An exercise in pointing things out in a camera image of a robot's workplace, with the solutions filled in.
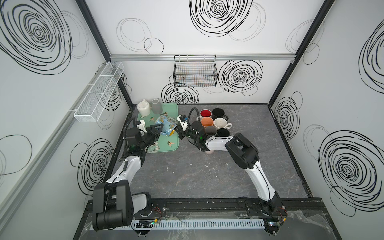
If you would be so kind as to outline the blue butterfly mug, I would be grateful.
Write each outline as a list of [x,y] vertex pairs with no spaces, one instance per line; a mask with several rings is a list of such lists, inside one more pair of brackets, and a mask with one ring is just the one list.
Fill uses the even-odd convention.
[[176,123],[174,123],[172,120],[170,120],[168,117],[161,115],[157,118],[156,124],[163,124],[163,130],[161,132],[161,135],[170,137],[174,134],[174,128],[176,126]]

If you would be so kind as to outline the tall grey mug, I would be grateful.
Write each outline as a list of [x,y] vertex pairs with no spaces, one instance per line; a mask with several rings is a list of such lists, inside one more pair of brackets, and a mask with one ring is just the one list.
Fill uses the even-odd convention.
[[205,127],[205,134],[208,136],[216,136],[217,135],[217,128],[214,126],[207,126]]

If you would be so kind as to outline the beige and salmon mug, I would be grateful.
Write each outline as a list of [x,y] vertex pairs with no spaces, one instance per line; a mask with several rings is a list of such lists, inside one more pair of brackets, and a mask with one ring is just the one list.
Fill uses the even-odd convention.
[[201,124],[204,128],[213,126],[214,125],[214,120],[210,117],[203,117],[201,118]]

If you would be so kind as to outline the white mug red inside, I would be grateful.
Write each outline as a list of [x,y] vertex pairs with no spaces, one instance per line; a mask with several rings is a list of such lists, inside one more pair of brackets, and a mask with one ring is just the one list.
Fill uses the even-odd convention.
[[212,112],[208,109],[203,109],[200,111],[200,118],[211,118]]

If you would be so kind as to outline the small grey mug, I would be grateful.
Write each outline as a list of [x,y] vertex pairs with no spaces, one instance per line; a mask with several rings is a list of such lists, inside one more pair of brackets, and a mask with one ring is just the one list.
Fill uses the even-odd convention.
[[159,99],[153,99],[151,101],[151,107],[154,114],[161,114],[163,112],[162,103]]

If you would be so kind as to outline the beige mug white handle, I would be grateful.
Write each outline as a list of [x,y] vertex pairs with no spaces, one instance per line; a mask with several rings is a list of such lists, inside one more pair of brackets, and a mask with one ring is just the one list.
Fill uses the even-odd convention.
[[224,118],[217,118],[214,120],[214,126],[219,130],[219,129],[231,129],[232,128],[232,123],[228,123],[227,120]]

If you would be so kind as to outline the black speckled mug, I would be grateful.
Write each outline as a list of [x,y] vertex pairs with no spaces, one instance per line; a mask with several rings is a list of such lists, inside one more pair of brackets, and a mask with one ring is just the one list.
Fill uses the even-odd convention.
[[230,131],[227,130],[227,129],[218,129],[217,130],[217,137],[229,137],[231,134],[230,134]]

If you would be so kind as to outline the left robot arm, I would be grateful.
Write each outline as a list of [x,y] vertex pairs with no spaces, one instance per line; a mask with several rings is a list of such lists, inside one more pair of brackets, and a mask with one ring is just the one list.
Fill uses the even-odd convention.
[[95,231],[128,226],[135,214],[152,213],[150,194],[132,194],[130,184],[144,164],[148,147],[159,139],[163,126],[151,125],[145,131],[137,127],[124,130],[122,164],[106,182],[94,188],[92,219]]

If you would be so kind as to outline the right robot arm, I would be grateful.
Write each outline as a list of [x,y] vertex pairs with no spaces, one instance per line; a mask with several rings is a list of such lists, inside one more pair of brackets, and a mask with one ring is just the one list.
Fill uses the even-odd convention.
[[258,149],[241,133],[228,137],[209,137],[201,131],[194,130],[189,119],[178,120],[175,131],[179,139],[192,139],[193,145],[201,152],[228,152],[236,165],[244,169],[252,180],[258,194],[257,209],[264,215],[274,214],[283,206],[279,194],[270,184],[261,166]]

